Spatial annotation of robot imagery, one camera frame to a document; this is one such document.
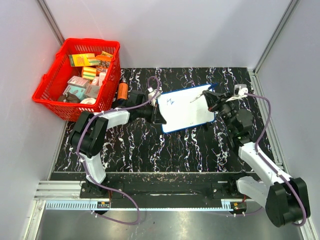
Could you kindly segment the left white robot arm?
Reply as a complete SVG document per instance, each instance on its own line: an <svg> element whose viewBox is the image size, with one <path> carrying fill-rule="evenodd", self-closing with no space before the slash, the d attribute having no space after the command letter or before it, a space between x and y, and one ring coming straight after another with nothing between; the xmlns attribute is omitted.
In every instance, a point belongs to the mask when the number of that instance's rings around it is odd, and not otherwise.
<svg viewBox="0 0 320 240"><path fill-rule="evenodd" d="M114 109L100 113L83 111L80 114L70 135L70 145L76 150L85 169L86 181L81 186L85 194L103 198L109 190L100 155L107 130L138 118L154 125L167 123L156 99L151 96L146 100L144 93L134 91L127 100L119 100Z"/></svg>

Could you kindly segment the white marker with blue cap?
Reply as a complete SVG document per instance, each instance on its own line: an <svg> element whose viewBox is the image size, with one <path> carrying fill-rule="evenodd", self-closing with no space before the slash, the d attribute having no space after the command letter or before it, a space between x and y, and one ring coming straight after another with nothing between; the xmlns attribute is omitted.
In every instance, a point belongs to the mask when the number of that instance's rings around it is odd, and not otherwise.
<svg viewBox="0 0 320 240"><path fill-rule="evenodd" d="M212 91L217 85L218 85L217 83L211 84L211 85L206 89L206 91ZM194 99L192 99L192 100L190 101L190 103L193 103L194 101L196 101L197 99L199 99L199 98L200 98L201 96L203 96L203 95L204 95L203 92L200 93L200 94L197 95Z"/></svg>

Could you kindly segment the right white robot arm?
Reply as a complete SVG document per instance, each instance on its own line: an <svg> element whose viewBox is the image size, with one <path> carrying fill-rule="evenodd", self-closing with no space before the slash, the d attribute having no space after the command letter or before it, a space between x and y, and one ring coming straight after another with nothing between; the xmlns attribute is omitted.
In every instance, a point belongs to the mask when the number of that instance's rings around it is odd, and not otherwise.
<svg viewBox="0 0 320 240"><path fill-rule="evenodd" d="M249 93L233 95L230 92L203 91L209 112L217 112L226 129L230 148L257 174L260 182L246 173L238 173L227 186L233 198L247 196L265 209L276 227L293 224L302 227L311 215L308 187L300 178L294 178L280 169L253 141L250 130L253 126L251 111L235 109L234 100L250 96Z"/></svg>

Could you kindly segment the blue-framed whiteboard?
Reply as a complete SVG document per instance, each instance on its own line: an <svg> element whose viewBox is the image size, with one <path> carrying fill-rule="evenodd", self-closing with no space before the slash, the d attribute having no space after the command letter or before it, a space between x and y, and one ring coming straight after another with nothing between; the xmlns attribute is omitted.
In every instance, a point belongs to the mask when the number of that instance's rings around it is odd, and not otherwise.
<svg viewBox="0 0 320 240"><path fill-rule="evenodd" d="M162 93L157 99L159 110L167 122L161 125L162 132L169 134L213 122L215 114L208 111L204 96L190 103L210 86L204 84Z"/></svg>

